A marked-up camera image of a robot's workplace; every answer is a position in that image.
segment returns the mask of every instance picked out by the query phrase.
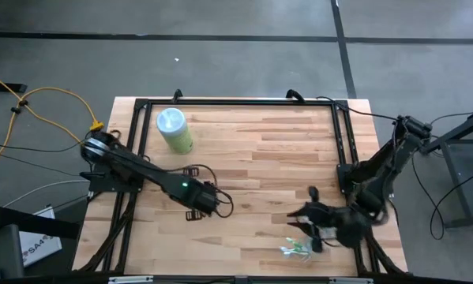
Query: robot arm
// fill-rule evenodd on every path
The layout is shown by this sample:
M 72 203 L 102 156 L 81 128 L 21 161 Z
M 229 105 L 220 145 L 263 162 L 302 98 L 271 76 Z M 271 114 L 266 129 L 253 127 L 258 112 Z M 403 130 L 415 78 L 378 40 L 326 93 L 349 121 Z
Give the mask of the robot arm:
M 117 182 L 132 184 L 147 179 L 160 186 L 172 200 L 203 214 L 211 215 L 220 203 L 216 187 L 209 182 L 201 183 L 188 175 L 163 170 L 132 153 L 111 134 L 94 133 L 84 143 L 82 155 L 93 163 L 110 167 Z
M 409 116 L 399 116 L 394 124 L 392 138 L 371 159 L 337 167 L 340 191 L 347 197 L 346 207 L 331 207 L 319 202 L 318 190 L 311 186 L 311 202 L 287 215 L 296 218 L 289 225 L 312 237 L 314 251 L 322 251 L 318 227 L 336 228 L 336 240 L 354 248 L 372 225 L 387 222 L 385 204 L 392 194 L 392 183 L 413 154 L 430 138 L 431 131 L 430 125 Z

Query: wire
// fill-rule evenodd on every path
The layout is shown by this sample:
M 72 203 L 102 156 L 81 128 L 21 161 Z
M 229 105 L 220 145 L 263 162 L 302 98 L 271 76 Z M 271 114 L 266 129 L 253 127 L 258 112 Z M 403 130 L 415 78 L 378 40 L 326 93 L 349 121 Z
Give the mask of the wire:
M 461 185 L 464 185 L 465 183 L 467 183 L 468 181 L 470 181 L 471 179 L 473 179 L 473 175 L 470 176 L 468 179 L 466 179 L 465 181 L 459 183 L 458 185 L 454 186 L 452 189 L 450 189 L 441 199 L 440 201 L 438 201 L 438 203 L 436 204 L 436 206 L 434 207 L 434 211 L 433 211 L 433 214 L 431 215 L 431 220 L 430 220 L 430 227 L 432 227 L 433 225 L 433 217 L 434 217 L 434 214 L 436 214 L 436 212 L 438 212 L 438 214 L 440 214 L 440 209 L 439 209 L 439 206 L 441 204 L 441 202 L 443 202 L 443 200 L 445 200 L 445 198 L 447 198 L 447 196 L 450 195 L 450 193 L 452 193 L 455 189 L 457 189 L 458 187 L 460 187 Z
M 438 139 L 438 138 L 439 138 L 439 137 L 438 137 L 438 136 L 436 136 L 436 135 L 431 135 L 431 137 L 433 137 L 433 138 L 436 138 L 436 139 Z M 444 158 L 444 157 L 443 157 L 443 154 L 441 154 L 441 153 L 438 153 L 438 152 L 436 152 L 436 151 L 432 151 L 432 152 L 431 152 L 431 154 L 433 154 L 433 155 L 437 156 L 438 158 Z
M 56 87 L 41 87 L 41 88 L 34 89 L 30 92 L 27 92 L 24 96 L 22 96 L 21 99 L 26 99 L 30 95 L 32 95 L 36 92 L 40 92 L 40 91 L 57 91 L 57 92 L 63 92 L 65 94 L 74 96 L 75 98 L 79 99 L 85 105 L 85 107 L 87 107 L 88 112 L 91 114 L 92 121 L 98 122 L 98 120 L 96 119 L 96 116 L 94 115 L 94 112 L 92 111 L 92 108 L 88 105 L 88 103 L 81 96 L 79 96 L 79 95 L 77 95 L 73 92 L 70 92 L 68 90 L 64 90 L 64 89 L 56 88 Z
M 102 123 L 98 122 L 97 119 L 96 119 L 96 116 L 94 115 L 94 112 L 92 111 L 91 107 L 88 105 L 87 102 L 85 102 L 85 100 L 83 100 L 79 95 L 73 93 L 73 92 L 70 92 L 70 91 L 67 91 L 67 90 L 63 90 L 61 88 L 52 88 L 52 87 L 43 87 L 43 88 L 37 88 L 35 90 L 32 90 L 26 94 L 24 94 L 22 97 L 20 97 L 19 95 L 17 95 L 17 93 L 15 93 L 11 88 L 9 88 L 5 83 L 3 83 L 1 80 L 0 80 L 0 84 L 6 88 L 10 93 L 12 93 L 13 95 L 15 95 L 15 97 L 17 97 L 18 99 L 18 102 L 17 102 L 17 105 L 16 105 L 16 108 L 20 108 L 21 105 L 20 105 L 20 102 L 22 102 L 24 99 L 26 99 L 28 96 L 36 93 L 36 92 L 39 92 L 39 91 L 43 91 L 43 90 L 53 90 L 53 91 L 59 91 L 59 92 L 64 92 L 66 94 L 69 94 L 69 95 L 72 95 L 76 98 L 78 98 L 88 109 L 89 113 L 91 114 L 92 116 L 92 126 L 91 126 L 91 130 L 93 130 L 93 128 L 97 128 L 99 126 L 103 126 Z M 66 133 L 68 133 L 72 138 L 74 138 L 77 142 L 81 142 L 80 139 L 78 139 L 71 131 L 69 131 L 66 127 L 58 124 L 57 122 L 54 122 L 54 121 L 51 121 L 51 120 L 48 120 L 44 117 L 41 117 L 39 116 L 37 113 L 35 113 L 31 107 L 29 107 L 27 104 L 24 105 L 24 107 L 29 110 L 29 112 L 37 119 L 41 120 L 41 121 L 44 121 L 46 123 L 49 123 L 51 125 L 54 125 L 62 130 L 64 130 Z M 13 125 L 15 123 L 15 118 L 17 117 L 17 114 L 16 113 L 13 113 L 12 114 L 12 117 L 11 119 L 9 120 L 9 125 L 8 125 L 8 132 L 6 134 L 6 138 L 5 138 L 5 142 L 3 143 L 3 145 L 7 145 L 8 144 L 8 141 L 9 141 L 9 137 L 11 135 L 11 132 L 13 130 Z M 0 148 L 0 154 L 4 151 L 4 147 L 1 147 Z
M 81 199 L 84 199 L 84 198 L 85 198 L 85 199 L 88 198 L 88 197 L 87 197 L 87 194 L 84 194 L 83 196 L 79 196 L 79 197 L 77 197 L 77 198 L 73 198 L 72 200 L 68 200 L 68 201 L 66 201 L 66 202 L 64 202 L 64 203 L 62 203 L 62 204 L 59 204 L 59 205 L 57 205 L 57 206 L 54 206 L 54 207 L 52 207 L 52 210 L 55 210 L 55 209 L 60 208 L 60 207 L 62 207 L 62 206 L 64 206 L 64 205 L 66 205 L 66 204 L 70 204 L 70 203 L 72 203 L 72 202 L 75 202 L 75 201 L 78 201 L 78 200 L 81 200 Z M 25 221 L 25 220 L 28 220 L 28 219 L 34 217 L 34 216 L 37 216 L 37 214 L 32 214 L 32 216 L 27 216 L 27 217 L 24 217 L 23 219 L 18 219 L 17 221 L 15 221 L 15 223 L 23 222 L 23 221 Z
M 15 160 L 15 161 L 17 161 L 17 162 L 21 162 L 21 163 L 28 164 L 29 166 L 37 166 L 37 167 L 42 168 L 42 169 L 45 169 L 45 170 L 52 170 L 52 171 L 58 172 L 58 173 L 60 173 L 60 174 L 66 174 L 66 175 L 69 175 L 69 176 L 71 176 L 71 177 L 78 177 L 78 176 L 79 176 L 78 174 L 66 173 L 65 171 L 62 171 L 62 170 L 52 169 L 52 168 L 47 167 L 47 166 L 41 166 L 41 165 L 38 165 L 38 164 L 35 164 L 35 163 L 27 162 L 27 161 L 24 161 L 24 160 L 21 160 L 21 159 L 17 159 L 17 158 L 14 158 L 14 157 L 10 157 L 10 156 L 7 156 L 7 155 L 0 154 L 0 156 L 3 157 L 3 158 L 12 159 L 12 160 Z
M 427 195 L 427 198 L 429 198 L 429 200 L 431 201 L 432 205 L 434 206 L 434 210 L 437 209 L 437 205 L 436 203 L 434 203 L 434 200 L 433 200 L 433 197 L 431 197 L 431 195 L 427 192 L 426 190 L 426 187 L 424 186 L 424 184 L 420 181 L 420 178 L 419 178 L 419 174 L 417 174 L 417 169 L 415 168 L 415 159 L 414 159 L 414 156 L 411 157 L 411 167 L 413 168 L 413 172 L 415 174 L 415 177 L 417 178 L 417 181 L 419 182 L 419 185 L 420 187 L 422 188 L 422 190 L 424 191 L 424 193 Z M 440 217 L 440 221 L 441 221 L 441 235 L 440 237 L 436 237 L 433 233 L 433 217 L 434 217 L 434 213 L 433 213 L 433 216 L 431 216 L 431 220 L 430 220 L 430 226 L 429 226 L 429 231 L 430 231 L 430 234 L 431 234 L 431 237 L 433 237 L 433 239 L 439 241 L 443 238 L 443 235 L 445 234 L 445 227 L 444 227 L 444 222 L 443 222 L 443 216 L 441 215 L 441 212 L 438 211 L 438 216 Z
M 231 210 L 230 210 L 229 213 L 227 213 L 226 215 L 221 215 L 220 212 L 219 212 L 219 210 L 217 210 L 217 209 L 215 210 L 215 213 L 216 213 L 220 218 L 227 218 L 227 217 L 229 217 L 229 216 L 231 216 L 231 215 L 233 214 L 233 210 L 235 209 L 235 204 L 233 203 L 233 198 L 232 198 L 229 194 L 227 194 L 226 192 L 224 192 L 224 191 L 222 191 L 222 190 L 220 190 L 220 189 L 216 189 L 216 191 L 217 191 L 218 193 L 224 195 L 224 196 L 229 200 L 229 202 L 223 202 L 222 200 L 219 200 L 218 198 L 217 198 L 217 200 L 218 200 L 220 203 L 222 203 L 222 204 L 230 204 L 230 205 L 231 205 Z
M 355 112 L 356 114 L 369 115 L 369 116 L 374 116 L 374 117 L 376 117 L 376 118 L 386 118 L 386 119 L 390 119 L 390 120 L 393 120 L 393 121 L 396 121 L 396 120 L 397 120 L 397 118 L 391 118 L 391 117 L 389 117 L 389 116 L 387 116 L 387 115 L 382 115 L 382 114 L 370 114 L 370 113 L 364 113 L 364 112 L 362 112 L 362 111 L 358 111 L 358 110 L 351 109 L 350 107 L 344 106 L 344 105 L 338 103 L 337 101 L 335 101 L 334 99 L 328 98 L 328 97 L 323 96 L 323 95 L 319 95 L 319 96 L 316 97 L 315 99 L 327 99 L 327 100 L 329 100 L 329 101 L 335 103 L 340 109 L 345 110 L 345 111 L 347 111 L 347 109 L 348 109 L 348 110 L 351 110 L 351 111 Z
M 419 175 L 417 174 L 417 170 L 415 169 L 415 160 L 414 160 L 414 156 L 411 157 L 411 166 L 413 168 L 413 172 L 415 174 L 415 177 L 417 178 L 417 181 L 419 182 L 419 185 L 420 187 L 422 188 L 422 190 L 424 191 L 424 193 L 427 195 L 427 197 L 429 198 L 429 200 L 431 201 L 431 203 L 433 204 L 434 206 L 434 210 L 433 210 L 433 214 L 431 215 L 431 219 L 430 219 L 430 224 L 429 224 L 429 229 L 430 229 L 430 234 L 431 234 L 431 237 L 433 237 L 435 240 L 439 241 L 441 240 L 444 235 L 445 235 L 445 222 L 443 220 L 443 216 L 441 215 L 441 212 L 440 212 L 440 209 L 439 209 L 439 206 L 441 204 L 441 202 L 443 202 L 443 200 L 445 200 L 445 198 L 447 198 L 447 196 L 450 195 L 450 193 L 452 193 L 455 189 L 457 189 L 458 187 L 460 187 L 461 185 L 464 185 L 465 183 L 467 183 L 468 181 L 470 181 L 471 179 L 473 179 L 473 175 L 471 177 L 469 177 L 468 179 L 466 179 L 465 181 L 459 183 L 458 185 L 454 186 L 453 188 L 451 188 L 441 199 L 440 201 L 438 201 L 438 203 L 434 203 L 434 200 L 433 198 L 431 197 L 431 195 L 427 192 L 426 190 L 426 187 L 422 184 L 422 182 L 420 181 L 420 178 L 419 178 Z M 436 237 L 434 234 L 433 234 L 433 220 L 434 220 L 434 215 L 438 213 L 438 216 L 440 217 L 440 221 L 441 221 L 441 235 L 440 237 Z
M 462 113 L 462 114 L 447 114 L 447 115 L 443 115 L 443 116 L 440 116 L 439 118 L 435 118 L 430 124 L 433 125 L 434 122 L 439 121 L 440 119 L 443 119 L 443 118 L 451 118 L 451 117 L 455 117 L 455 116 L 469 115 L 469 114 L 473 114 L 473 111 L 472 111 L 472 112 L 468 112 L 468 113 Z
M 394 209 L 394 215 L 396 216 L 396 224 L 397 224 L 397 226 L 400 226 L 400 218 L 397 214 L 396 205 L 394 205 L 394 202 L 392 202 L 392 200 L 390 200 L 390 199 L 389 199 L 389 203 L 391 204 L 392 209 Z
M 39 188 L 33 189 L 33 190 L 31 190 L 30 192 L 25 193 L 23 196 L 20 196 L 20 197 L 18 197 L 18 198 L 16 198 L 16 199 L 10 201 L 9 203 L 3 205 L 3 207 L 8 207 L 9 205 L 14 204 L 14 203 L 16 203 L 16 202 L 19 201 L 19 200 L 22 200 L 22 199 L 24 199 L 26 196 L 29 196 L 29 195 L 33 194 L 34 192 L 37 192 L 37 191 L 39 191 L 39 190 L 41 190 L 41 189 L 47 189 L 47 188 L 49 188 L 49 187 L 51 187 L 51 186 L 54 186 L 54 185 L 64 185 L 64 184 L 78 183 L 78 182 L 90 182 L 90 181 L 87 181 L 87 180 L 59 181 L 59 182 L 54 182 L 54 183 L 51 183 L 51 184 L 48 184 L 48 185 L 43 185 L 43 186 L 40 186 Z
M 73 149 L 77 145 L 82 144 L 82 143 L 84 143 L 84 140 L 82 140 L 80 142 L 77 142 L 73 146 L 69 146 L 68 148 L 64 148 L 64 149 L 61 149 L 61 150 L 43 150 L 43 149 L 26 148 L 26 147 L 6 146 L 6 145 L 1 145 L 1 144 L 0 144 L 0 147 L 9 148 L 9 149 L 17 149 L 17 150 L 26 150 L 26 151 L 38 151 L 38 152 L 43 152 L 43 153 L 59 153 L 59 152 L 63 152 L 63 151 L 68 151 L 69 149 Z
M 341 245 L 333 245 L 333 244 L 327 242 L 327 241 L 326 241 L 325 239 L 323 239 L 323 238 L 321 238 L 321 240 L 322 240 L 327 246 L 330 246 L 330 247 L 332 247 L 332 248 L 340 248 L 340 247 L 341 247 Z

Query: wooden table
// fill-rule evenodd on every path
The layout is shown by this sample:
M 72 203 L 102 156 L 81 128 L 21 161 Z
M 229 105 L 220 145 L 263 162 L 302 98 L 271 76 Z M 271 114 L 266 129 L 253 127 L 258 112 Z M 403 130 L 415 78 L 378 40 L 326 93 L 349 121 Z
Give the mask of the wooden table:
M 117 97 L 114 101 L 108 131 L 119 130 L 123 144 L 135 99 Z M 349 100 L 349 106 L 370 112 L 365 99 Z M 145 154 L 165 169 L 191 163 L 210 166 L 219 187 L 232 195 L 235 212 L 228 219 L 214 215 L 187 222 L 186 209 L 146 181 L 134 214 L 127 274 L 357 274 L 354 253 L 349 248 L 327 247 L 306 263 L 285 259 L 279 250 L 289 245 L 285 237 L 304 237 L 299 229 L 285 224 L 285 215 L 309 199 L 308 185 L 317 186 L 322 202 L 345 205 L 336 179 L 339 161 L 328 107 L 176 106 L 185 114 L 194 140 L 188 155 L 172 154 L 156 128 L 156 116 L 165 107 L 153 107 Z M 343 116 L 339 117 L 345 134 Z M 379 148 L 373 119 L 351 112 L 351 121 L 359 158 L 368 159 Z M 200 179 L 210 178 L 201 170 Z M 89 204 L 73 268 L 87 263 L 107 236 L 115 196 L 103 193 Z M 406 270 L 396 219 L 393 210 L 389 212 L 389 222 L 374 227 L 374 235 L 397 266 Z M 120 240 L 116 244 L 113 265 Z M 366 267 L 370 267 L 366 247 L 362 247 Z

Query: yellow cable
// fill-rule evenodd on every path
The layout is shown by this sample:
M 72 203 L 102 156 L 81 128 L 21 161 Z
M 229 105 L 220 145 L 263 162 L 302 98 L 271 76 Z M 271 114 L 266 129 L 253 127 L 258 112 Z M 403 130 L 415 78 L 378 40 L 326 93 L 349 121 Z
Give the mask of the yellow cable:
M 93 129 L 96 129 L 96 128 L 102 128 L 103 127 L 103 123 L 102 122 L 98 122 L 97 119 L 96 119 L 96 116 L 94 115 L 94 113 L 92 112 L 92 109 L 91 107 L 88 105 L 87 102 L 85 102 L 85 100 L 83 100 L 79 95 L 73 93 L 73 92 L 69 92 L 67 90 L 63 90 L 61 88 L 52 88 L 52 87 L 44 87 L 44 88 L 37 88 L 35 90 L 32 90 L 26 94 L 24 94 L 22 97 L 20 97 L 19 95 L 17 95 L 12 89 L 10 89 L 5 83 L 3 83 L 1 80 L 0 80 L 0 84 L 5 87 L 10 93 L 12 93 L 13 95 L 15 95 L 15 97 L 17 97 L 17 99 L 20 101 L 22 101 L 23 99 L 27 98 L 28 96 L 32 95 L 33 93 L 35 92 L 39 92 L 39 91 L 42 91 L 42 90 L 53 90 L 53 91 L 59 91 L 59 92 L 64 92 L 68 95 L 73 95 L 75 97 L 77 97 L 81 102 L 84 103 L 84 105 L 87 107 L 88 111 L 90 112 L 91 116 L 92 116 L 92 127 L 91 127 L 91 130 Z M 38 118 L 39 120 L 41 121 L 45 121 L 46 123 L 50 123 L 56 127 L 59 127 L 60 129 L 66 131 L 72 138 L 74 138 L 78 143 L 80 143 L 80 139 L 78 139 L 71 131 L 69 131 L 66 127 L 62 126 L 62 125 L 59 125 L 57 122 L 54 122 L 54 121 L 51 121 L 51 120 L 48 120 L 46 118 L 43 118 L 41 116 L 39 116 L 37 113 L 35 113 L 31 107 L 25 105 L 24 106 L 26 109 L 29 110 L 29 112 L 35 117 L 35 118 Z M 17 114 L 13 113 L 12 114 L 12 117 L 11 119 L 9 120 L 9 125 L 8 125 L 8 133 L 6 134 L 6 138 L 5 138 L 5 142 L 3 143 L 4 146 L 6 146 L 8 144 L 8 140 L 9 140 L 9 137 L 11 135 L 11 132 L 12 132 L 12 129 L 13 129 L 13 125 L 15 123 L 15 118 L 17 117 Z M 0 154 L 5 150 L 5 147 L 1 147 L 0 148 Z
M 8 144 L 8 140 L 9 140 L 9 136 L 10 134 L 12 133 L 12 128 L 13 128 L 13 124 L 15 123 L 15 117 L 17 116 L 17 114 L 13 113 L 12 114 L 12 118 L 9 120 L 9 124 L 8 124 L 8 133 L 6 134 L 6 138 L 5 138 L 5 142 L 3 143 L 3 145 L 7 145 Z M 0 149 L 0 155 L 1 153 L 5 151 L 5 148 L 4 147 L 1 147 Z
M 76 137 L 74 134 L 71 133 L 71 131 L 69 131 L 66 127 L 58 124 L 57 122 L 53 122 L 51 120 L 48 120 L 46 118 L 43 118 L 43 117 L 40 117 L 38 114 L 36 114 L 34 111 L 32 111 L 31 107 L 29 106 L 24 106 L 26 109 L 29 110 L 29 112 L 34 115 L 35 118 L 38 118 L 40 121 L 45 121 L 46 123 L 50 123 L 52 125 L 55 125 L 57 127 L 59 127 L 60 129 L 66 131 L 73 139 L 75 139 L 78 143 L 81 143 L 81 140 L 78 139 L 78 137 Z
M 61 88 L 55 88 L 55 87 L 42 87 L 42 88 L 37 88 L 35 90 L 32 90 L 30 92 L 27 92 L 25 95 L 22 96 L 21 99 L 26 99 L 27 97 L 29 97 L 30 95 L 36 93 L 36 92 L 39 92 L 39 91 L 45 91 L 45 90 L 50 90 L 50 91 L 58 91 L 58 92 L 63 92 L 65 94 L 68 94 L 68 95 L 72 95 L 74 97 L 76 97 L 77 99 L 79 99 L 81 102 L 84 103 L 84 105 L 87 107 L 87 110 L 88 112 L 91 114 L 92 116 L 92 120 L 93 121 L 96 121 L 97 122 L 97 119 L 96 119 L 96 116 L 94 115 L 94 112 L 92 111 L 91 107 L 88 105 L 87 102 L 85 102 L 85 100 L 80 97 L 79 95 L 73 93 L 73 92 L 70 92 L 70 91 L 67 91 L 67 90 L 64 90 L 64 89 L 61 89 Z

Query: concrete floor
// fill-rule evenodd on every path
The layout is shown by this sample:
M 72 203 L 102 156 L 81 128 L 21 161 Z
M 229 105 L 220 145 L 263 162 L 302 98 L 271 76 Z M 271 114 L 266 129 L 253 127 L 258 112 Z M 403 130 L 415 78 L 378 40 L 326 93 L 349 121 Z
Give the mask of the concrete floor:
M 346 36 L 473 38 L 473 0 L 339 0 Z M 0 0 L 0 29 L 195 35 L 335 36 L 329 0 Z M 374 113 L 410 114 L 422 121 L 473 110 L 473 46 L 348 44 L 357 96 Z M 293 88 L 305 97 L 347 98 L 337 43 L 91 41 L 0 39 L 0 78 L 68 88 L 82 95 L 107 122 L 119 95 L 283 97 Z M 90 117 L 75 99 L 54 92 L 31 97 L 39 114 L 78 136 Z M 12 95 L 0 93 L 0 143 L 6 134 Z M 464 118 L 434 125 L 441 135 Z M 375 119 L 383 144 L 389 121 Z M 64 148 L 65 133 L 21 114 L 11 145 Z M 76 150 L 5 154 L 76 174 L 87 170 Z M 439 200 L 452 187 L 445 163 L 416 156 L 425 186 Z M 0 204 L 40 185 L 77 179 L 0 159 Z M 15 204 L 34 212 L 83 195 L 87 185 L 59 186 Z M 429 233 L 433 207 L 411 167 L 395 183 L 400 232 L 409 270 L 416 275 L 473 281 L 473 227 Z M 441 206 L 446 219 L 462 215 L 456 196 Z

